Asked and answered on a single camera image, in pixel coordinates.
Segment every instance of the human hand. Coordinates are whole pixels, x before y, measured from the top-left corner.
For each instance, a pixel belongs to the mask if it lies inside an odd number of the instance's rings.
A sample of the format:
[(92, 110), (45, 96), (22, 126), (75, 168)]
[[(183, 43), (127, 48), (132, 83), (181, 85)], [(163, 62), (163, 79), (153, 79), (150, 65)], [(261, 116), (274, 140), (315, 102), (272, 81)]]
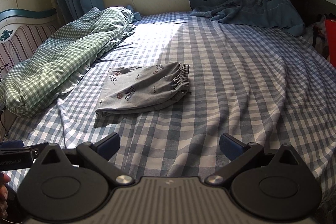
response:
[(1, 218), (7, 218), (8, 216), (6, 212), (6, 209), (7, 209), (6, 200), (8, 198), (8, 191), (4, 183), (10, 182), (10, 181), (11, 181), (11, 178), (8, 175), (3, 174), (2, 185), (0, 188), (0, 217)]

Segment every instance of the black circular disc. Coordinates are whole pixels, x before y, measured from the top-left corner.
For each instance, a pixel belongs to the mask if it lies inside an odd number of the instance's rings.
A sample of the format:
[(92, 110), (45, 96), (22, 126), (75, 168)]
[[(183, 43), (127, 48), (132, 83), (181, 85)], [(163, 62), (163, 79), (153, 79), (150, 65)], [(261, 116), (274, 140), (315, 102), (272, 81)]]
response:
[(103, 176), (85, 168), (59, 169), (44, 168), (35, 181), (23, 180), (17, 197), (29, 214), (45, 221), (70, 221), (104, 202), (108, 184)]
[(313, 176), (292, 165), (265, 166), (245, 171), (232, 182), (231, 195), (246, 211), (273, 221), (307, 217), (321, 200)]

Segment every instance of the red container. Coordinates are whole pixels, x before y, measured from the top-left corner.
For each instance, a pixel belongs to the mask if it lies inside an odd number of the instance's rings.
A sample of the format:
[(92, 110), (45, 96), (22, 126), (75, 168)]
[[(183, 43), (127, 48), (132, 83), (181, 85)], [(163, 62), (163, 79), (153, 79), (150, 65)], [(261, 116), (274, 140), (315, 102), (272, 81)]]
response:
[(329, 45), (330, 63), (336, 68), (336, 19), (326, 19), (325, 30)]

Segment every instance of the gray shorts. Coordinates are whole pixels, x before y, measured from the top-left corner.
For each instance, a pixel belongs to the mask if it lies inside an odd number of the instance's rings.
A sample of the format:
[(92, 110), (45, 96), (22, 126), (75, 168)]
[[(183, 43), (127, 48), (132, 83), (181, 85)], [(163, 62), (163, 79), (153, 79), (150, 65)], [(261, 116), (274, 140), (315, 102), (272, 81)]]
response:
[(168, 63), (149, 67), (109, 68), (95, 112), (141, 113), (179, 101), (189, 90), (189, 65)]

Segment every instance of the checkered bed sheet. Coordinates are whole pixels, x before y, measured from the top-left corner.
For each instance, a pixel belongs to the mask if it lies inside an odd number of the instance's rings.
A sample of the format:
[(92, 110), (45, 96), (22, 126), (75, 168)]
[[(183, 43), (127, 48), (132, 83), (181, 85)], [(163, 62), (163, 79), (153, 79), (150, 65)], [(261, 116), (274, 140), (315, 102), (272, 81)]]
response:
[[(160, 111), (96, 116), (110, 67), (181, 62), (191, 88)], [(135, 34), (95, 62), (78, 86), (34, 119), (18, 118), (11, 139), (61, 147), (112, 132), (121, 147), (111, 163), (141, 176), (205, 178), (228, 163), (222, 133), (278, 148), (291, 143), (336, 204), (336, 70), (304, 40), (283, 30), (229, 25), (190, 13), (144, 17)], [(26, 170), (8, 172), (16, 190)]]

